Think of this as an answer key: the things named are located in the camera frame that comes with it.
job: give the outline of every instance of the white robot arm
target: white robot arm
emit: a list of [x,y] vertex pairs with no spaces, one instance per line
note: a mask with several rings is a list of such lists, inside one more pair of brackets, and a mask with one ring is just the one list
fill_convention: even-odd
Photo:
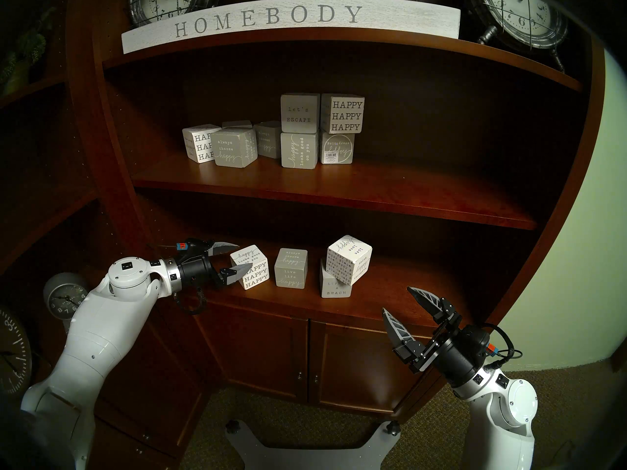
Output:
[[439,324],[430,342],[424,346],[415,340],[385,308],[384,324],[394,353],[412,372],[434,364],[455,396],[470,405],[461,468],[529,470],[534,453],[531,422],[538,398],[528,381],[509,379],[500,369],[514,355],[509,337],[498,327],[485,324],[498,330],[508,345],[506,357],[486,364],[486,356],[495,354],[488,333],[472,325],[459,330],[461,315],[445,298],[412,287],[408,291]]
[[76,310],[50,376],[30,387],[22,399],[22,410],[35,418],[39,439],[65,446],[77,469],[84,469],[89,458],[93,407],[105,378],[133,347],[157,299],[176,297],[189,285],[200,289],[208,280],[232,284],[252,267],[242,264],[220,272],[213,268],[209,257],[232,250],[234,244],[188,239],[178,247],[182,253],[176,258],[113,263]]

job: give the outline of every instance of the light green wall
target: light green wall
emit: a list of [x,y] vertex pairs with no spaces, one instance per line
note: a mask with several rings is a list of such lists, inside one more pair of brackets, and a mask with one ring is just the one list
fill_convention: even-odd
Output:
[[[609,357],[627,336],[627,78],[606,52],[603,115],[579,195],[549,254],[499,327],[508,370]],[[494,333],[499,349],[505,342]]]

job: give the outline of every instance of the clock hand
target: clock hand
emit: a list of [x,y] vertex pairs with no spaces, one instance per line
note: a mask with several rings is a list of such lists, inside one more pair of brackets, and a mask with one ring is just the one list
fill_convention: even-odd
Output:
[[11,367],[11,369],[13,370],[13,372],[17,372],[18,369],[15,368],[15,366],[9,361],[9,359],[6,358],[6,355],[2,354],[2,358],[4,359],[4,361],[9,364],[9,367]]

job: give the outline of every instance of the metal base plate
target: metal base plate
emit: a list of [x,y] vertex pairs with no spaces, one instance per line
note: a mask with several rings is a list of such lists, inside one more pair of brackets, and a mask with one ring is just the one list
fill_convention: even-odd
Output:
[[243,421],[239,429],[224,434],[244,461],[246,470],[363,470],[380,469],[381,462],[394,447],[400,434],[386,431],[382,423],[361,448],[334,450],[300,450],[267,448]]

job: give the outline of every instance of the wooden shelf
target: wooden shelf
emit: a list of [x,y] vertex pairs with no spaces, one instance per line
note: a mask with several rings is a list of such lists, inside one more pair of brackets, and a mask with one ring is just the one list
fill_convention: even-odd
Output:
[[290,200],[533,230],[537,224],[497,185],[408,162],[355,159],[314,170],[259,157],[244,169],[197,164],[184,152],[133,176],[154,189]]
[[[227,239],[245,247],[256,244],[268,258],[270,279],[244,290],[237,283],[223,290],[206,288],[207,300],[213,303],[225,303],[246,306],[271,313],[289,313],[293,317],[311,318],[322,321],[337,317],[339,323],[346,317],[366,318],[376,323],[381,319],[381,308],[387,308],[396,318],[405,324],[417,327],[435,327],[430,315],[407,292],[407,286],[415,286],[445,296],[451,301],[463,317],[463,324],[472,323],[472,317],[462,295],[457,279],[446,267],[423,260],[396,259],[374,253],[367,273],[352,287],[349,298],[322,298],[320,295],[320,259],[326,255],[326,249],[310,246],[285,246],[279,243],[252,240]],[[309,264],[305,288],[279,288],[275,283],[274,264],[281,247],[307,249]],[[212,262],[217,269],[230,267],[228,255],[216,256]],[[188,291],[190,297],[195,293]],[[424,331],[430,335],[432,328]]]
[[9,94],[7,96],[0,97],[0,109],[7,107],[9,104],[14,103],[15,101],[19,101],[20,99],[29,96],[30,94],[34,94],[39,92],[40,90],[47,89],[48,87],[52,87],[58,84],[62,84],[65,82],[65,74],[53,75],[50,77],[46,77],[37,82],[33,82],[22,89],[15,91],[13,94]]
[[223,33],[220,35],[190,38],[145,48],[105,60],[102,65],[105,69],[111,69],[120,65],[151,57],[201,48],[238,45],[243,43],[300,40],[365,41],[413,45],[447,50],[485,58],[487,60],[523,69],[555,81],[577,92],[581,92],[583,90],[581,82],[570,76],[562,74],[561,72],[534,60],[516,55],[515,53],[500,50],[498,48],[479,45],[478,43],[455,38],[425,35],[422,33],[364,28],[278,28],[273,30],[249,30]]
[[28,191],[21,189],[19,199],[9,199],[3,211],[0,274],[52,228],[95,199],[93,189],[35,182]]

